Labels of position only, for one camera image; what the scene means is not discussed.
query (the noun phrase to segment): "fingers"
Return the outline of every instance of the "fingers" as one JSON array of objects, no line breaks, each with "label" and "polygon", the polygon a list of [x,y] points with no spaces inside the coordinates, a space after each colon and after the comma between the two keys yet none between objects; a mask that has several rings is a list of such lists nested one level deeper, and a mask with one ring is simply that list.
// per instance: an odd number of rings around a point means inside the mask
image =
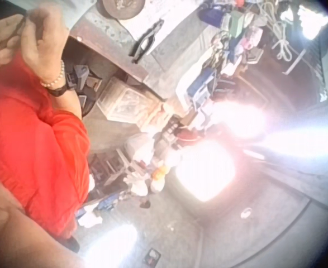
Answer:
[{"label": "fingers", "polygon": [[22,21],[23,15],[17,14],[0,20],[0,42],[8,39]]},{"label": "fingers", "polygon": [[25,27],[21,34],[21,51],[24,60],[33,61],[38,56],[36,25],[29,19],[26,19]]},{"label": "fingers", "polygon": [[16,35],[7,41],[7,48],[9,49],[17,48],[20,45],[20,43],[21,43],[21,38],[18,35]]},{"label": "fingers", "polygon": [[15,49],[5,48],[0,50],[0,65],[5,65],[10,63],[15,54]]},{"label": "fingers", "polygon": [[65,26],[62,11],[58,5],[52,3],[41,4],[39,8],[31,11],[29,16],[33,21],[42,22],[42,39],[45,42],[62,37],[62,29]]}]

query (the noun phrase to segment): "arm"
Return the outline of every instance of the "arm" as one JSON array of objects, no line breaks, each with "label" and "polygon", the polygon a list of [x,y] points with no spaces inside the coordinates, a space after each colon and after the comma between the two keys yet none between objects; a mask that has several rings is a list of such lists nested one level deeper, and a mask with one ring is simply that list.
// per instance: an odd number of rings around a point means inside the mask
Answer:
[{"label": "arm", "polygon": [[[26,19],[21,35],[22,56],[44,84],[54,83],[48,90],[57,90],[65,85],[61,57],[68,35],[61,10],[53,4],[43,4],[30,12]],[[50,98],[55,109],[70,112],[82,119],[82,109],[74,91],[66,91],[60,97],[51,95]]]},{"label": "arm", "polygon": [[27,217],[0,183],[0,267],[80,268],[85,264]]},{"label": "arm", "polygon": [[[64,84],[65,79],[63,78],[57,87],[62,87]],[[82,119],[82,109],[80,107],[79,98],[74,90],[67,90],[59,97],[50,95],[50,98],[54,109],[70,112],[79,119]]]}]

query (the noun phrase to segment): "black wristwatch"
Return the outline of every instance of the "black wristwatch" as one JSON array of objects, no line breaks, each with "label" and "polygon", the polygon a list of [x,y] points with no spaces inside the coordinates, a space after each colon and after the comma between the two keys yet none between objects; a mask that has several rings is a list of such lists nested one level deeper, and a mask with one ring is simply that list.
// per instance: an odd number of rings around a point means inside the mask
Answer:
[{"label": "black wristwatch", "polygon": [[67,90],[69,90],[68,86],[67,86],[67,83],[65,83],[65,85],[61,88],[58,88],[58,89],[49,89],[49,88],[46,88],[48,93],[50,93],[52,96],[55,96],[55,97],[60,97],[62,96]]}]

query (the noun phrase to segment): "cable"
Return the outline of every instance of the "cable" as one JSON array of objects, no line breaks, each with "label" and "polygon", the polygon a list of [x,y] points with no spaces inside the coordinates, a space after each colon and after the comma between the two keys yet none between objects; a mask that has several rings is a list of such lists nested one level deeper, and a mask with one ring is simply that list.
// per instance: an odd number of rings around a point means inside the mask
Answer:
[{"label": "cable", "polygon": [[259,7],[260,14],[268,19],[268,23],[270,23],[273,27],[271,30],[278,38],[278,42],[272,46],[272,49],[274,49],[276,46],[280,45],[280,51],[277,54],[277,59],[291,61],[293,59],[293,55],[289,49],[289,42],[286,38],[287,24],[275,19],[274,5],[272,2],[257,3],[257,5]]}]

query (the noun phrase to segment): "orange object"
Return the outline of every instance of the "orange object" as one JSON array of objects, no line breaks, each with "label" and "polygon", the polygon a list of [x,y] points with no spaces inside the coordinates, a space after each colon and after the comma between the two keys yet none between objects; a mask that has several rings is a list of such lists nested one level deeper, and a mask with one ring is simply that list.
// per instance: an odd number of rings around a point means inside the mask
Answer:
[{"label": "orange object", "polygon": [[170,169],[168,166],[161,166],[153,171],[151,177],[153,180],[162,180],[170,172]]},{"label": "orange object", "polygon": [[75,230],[88,194],[88,151],[82,121],[52,109],[20,54],[0,67],[0,181],[54,236],[69,238]]}]

